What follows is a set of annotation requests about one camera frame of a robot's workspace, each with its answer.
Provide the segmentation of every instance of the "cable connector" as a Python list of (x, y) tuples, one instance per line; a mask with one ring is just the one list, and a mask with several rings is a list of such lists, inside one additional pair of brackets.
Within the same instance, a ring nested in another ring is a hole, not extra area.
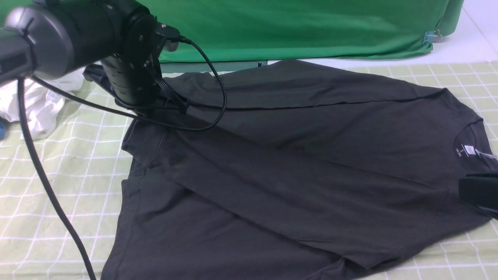
[(179, 40), (180, 43), (185, 43), (185, 44), (189, 44), (189, 45), (192, 45), (192, 41), (190, 39), (187, 39), (183, 36), (180, 36), (180, 40)]
[(174, 43), (180, 42), (183, 36), (180, 34), (180, 31), (178, 29), (166, 24), (163, 24), (161, 27), (163, 31), (162, 34), (167, 40)]

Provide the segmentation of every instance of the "clothing label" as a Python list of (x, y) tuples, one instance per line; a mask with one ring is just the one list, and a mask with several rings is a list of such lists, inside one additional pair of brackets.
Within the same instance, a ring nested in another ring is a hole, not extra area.
[(467, 154), (476, 154), (476, 150), (474, 149), (474, 146), (464, 146), (465, 150), (467, 151)]
[(466, 155), (465, 149), (461, 149), (461, 148), (457, 147), (455, 149), (455, 151), (457, 152), (457, 154), (458, 154), (459, 157), (462, 157), (463, 155)]
[(59, 94), (49, 90), (47, 92), (47, 95), (45, 97), (45, 99), (47, 100), (48, 103), (52, 103), (52, 104), (57, 104), (59, 103), (59, 101), (61, 100), (62, 96), (60, 96)]

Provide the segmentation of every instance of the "white tag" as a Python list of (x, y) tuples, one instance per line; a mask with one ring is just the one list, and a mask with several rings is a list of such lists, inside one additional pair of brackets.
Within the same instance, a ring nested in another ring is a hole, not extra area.
[(48, 103), (52, 103), (52, 104), (57, 104), (59, 103), (59, 101), (61, 100), (62, 96), (60, 96), (59, 94), (49, 90), (47, 92), (47, 95), (45, 97), (45, 99), (47, 100)]
[(483, 153), (483, 152), (478, 151), (477, 149), (476, 149), (476, 153), (477, 153), (477, 155), (480, 158), (483, 158), (483, 156), (485, 156), (485, 157), (488, 157), (488, 158), (492, 158), (492, 159), (498, 160), (498, 155), (495, 155), (495, 154)]
[(476, 154), (476, 150), (474, 149), (474, 146), (464, 146), (464, 148), (468, 154)]

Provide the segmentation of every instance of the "light green mat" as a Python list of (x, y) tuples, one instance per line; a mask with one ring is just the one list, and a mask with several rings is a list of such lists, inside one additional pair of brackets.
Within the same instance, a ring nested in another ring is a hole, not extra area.
[[(409, 82), (448, 87), (486, 121), (498, 152), (498, 62), (355, 68)], [(87, 84), (79, 96), (116, 108), (111, 97)], [(120, 150), (130, 123), (124, 117), (68, 102), (58, 129), (36, 143), (55, 192), (82, 237), (96, 273), (102, 271), (116, 233), (120, 182), (131, 157)], [(368, 280), (498, 279), (498, 222), (444, 240), (413, 260)], [(83, 262), (56, 216), (20, 140), (18, 125), (0, 142), (0, 280), (87, 279)]]

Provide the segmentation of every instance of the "binder clip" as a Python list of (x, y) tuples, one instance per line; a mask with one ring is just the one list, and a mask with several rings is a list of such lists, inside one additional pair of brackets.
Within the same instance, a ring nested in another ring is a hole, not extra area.
[(443, 39), (443, 36), (441, 35), (441, 32), (438, 30), (436, 31), (428, 31), (425, 33), (424, 36), (424, 41), (422, 44), (428, 45), (428, 44), (433, 44), (433, 43), (439, 43)]

